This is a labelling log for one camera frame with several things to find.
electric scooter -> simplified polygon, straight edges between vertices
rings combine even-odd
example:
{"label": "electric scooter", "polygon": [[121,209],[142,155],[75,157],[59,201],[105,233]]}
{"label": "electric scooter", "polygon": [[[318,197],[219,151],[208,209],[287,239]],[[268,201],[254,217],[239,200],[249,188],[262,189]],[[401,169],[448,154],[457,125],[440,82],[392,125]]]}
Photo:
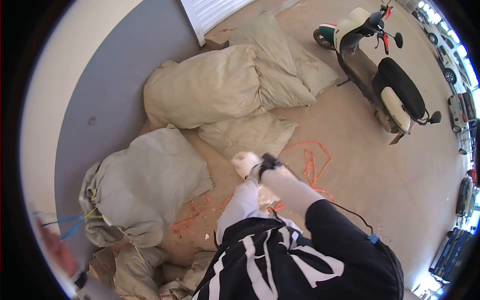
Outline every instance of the electric scooter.
{"label": "electric scooter", "polygon": [[313,38],[320,46],[335,50],[338,63],[348,76],[347,80],[337,86],[350,81],[358,86],[371,103],[373,114],[383,128],[396,134],[390,143],[392,145],[410,134],[415,123],[439,123],[442,114],[436,111],[430,117],[417,87],[393,59],[384,58],[377,66],[359,47],[362,38],[376,35],[375,48],[381,39],[385,54],[388,55],[389,52],[389,36],[394,38],[397,47],[402,48],[403,37],[400,33],[392,36],[384,31],[383,19],[388,19],[392,12],[388,4],[382,5],[380,11],[374,13],[360,7],[355,8],[338,25],[321,24],[313,32]]}

blue cable clip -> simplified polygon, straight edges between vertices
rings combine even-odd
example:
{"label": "blue cable clip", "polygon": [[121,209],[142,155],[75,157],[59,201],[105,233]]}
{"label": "blue cable clip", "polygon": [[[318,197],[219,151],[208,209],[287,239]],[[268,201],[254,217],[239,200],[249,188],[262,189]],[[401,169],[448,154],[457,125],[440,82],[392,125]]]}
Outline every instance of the blue cable clip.
{"label": "blue cable clip", "polygon": [[376,244],[378,242],[378,240],[380,239],[380,237],[378,237],[376,234],[372,233],[372,235],[370,235],[368,237],[370,243],[372,244]]}

concrete floor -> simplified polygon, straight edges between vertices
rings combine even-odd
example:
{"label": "concrete floor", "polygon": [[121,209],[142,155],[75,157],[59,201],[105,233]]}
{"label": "concrete floor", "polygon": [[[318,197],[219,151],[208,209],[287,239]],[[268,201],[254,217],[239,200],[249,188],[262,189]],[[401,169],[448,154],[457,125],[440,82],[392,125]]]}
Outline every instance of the concrete floor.
{"label": "concrete floor", "polygon": [[[282,30],[345,78],[335,53],[319,47],[312,32],[321,23],[339,22],[355,7],[374,12],[380,8],[380,1],[301,1],[300,4],[305,5],[286,9],[276,16]],[[392,42],[390,57],[415,82],[427,109],[443,113],[440,124],[417,125],[411,136],[389,145],[394,135],[384,131],[368,101],[352,83],[329,87],[309,109],[276,108],[273,112],[301,124],[289,144],[308,141],[324,145],[332,160],[319,178],[317,188],[328,191],[338,204],[361,214],[373,226],[376,234],[396,253],[402,263],[405,289],[411,289],[428,275],[440,241],[455,223],[458,187],[467,164],[465,156],[458,153],[448,119],[446,100],[452,92],[435,60],[435,50],[418,22],[398,6],[386,20],[385,29],[391,34],[402,33],[404,46],[398,49]],[[216,30],[222,30],[222,24]],[[374,49],[375,45],[374,37],[360,44],[363,51],[379,63],[385,53],[382,46]],[[172,263],[187,266],[197,248],[215,250],[213,230],[222,213],[221,205],[242,180],[230,162],[201,141],[194,130],[183,133],[207,161],[216,186],[208,192],[210,203],[205,212],[187,224],[193,234],[171,233],[162,245],[172,253]],[[319,147],[308,148],[314,151],[317,164],[326,162]],[[297,175],[305,168],[303,149],[304,146],[297,146],[279,157]],[[204,195],[194,199],[193,214],[200,212],[205,204]],[[304,227],[302,219],[291,214],[288,208],[280,214]],[[190,204],[186,203],[177,220],[189,216]],[[367,230],[356,216],[349,213],[346,216]]]}

scooter seat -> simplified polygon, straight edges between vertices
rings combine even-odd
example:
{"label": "scooter seat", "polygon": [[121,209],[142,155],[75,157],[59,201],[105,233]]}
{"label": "scooter seat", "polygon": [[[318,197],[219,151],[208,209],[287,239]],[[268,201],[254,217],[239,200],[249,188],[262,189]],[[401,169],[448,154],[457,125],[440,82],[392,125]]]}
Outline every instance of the scooter seat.
{"label": "scooter seat", "polygon": [[378,96],[385,87],[391,87],[414,119],[423,118],[425,102],[420,92],[405,71],[390,57],[382,59],[378,64],[378,72],[372,80],[372,86]]}

white glove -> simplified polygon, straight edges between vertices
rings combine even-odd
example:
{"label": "white glove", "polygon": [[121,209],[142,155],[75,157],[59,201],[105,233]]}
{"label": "white glove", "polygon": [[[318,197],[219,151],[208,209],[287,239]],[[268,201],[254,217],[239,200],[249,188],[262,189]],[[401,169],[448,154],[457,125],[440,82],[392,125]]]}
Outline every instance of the white glove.
{"label": "white glove", "polygon": [[253,171],[254,167],[256,167],[256,170],[258,170],[262,163],[262,160],[257,156],[257,154],[253,152],[239,152],[233,157],[232,163],[235,165],[235,170],[240,175],[240,177],[246,180],[250,173]]}

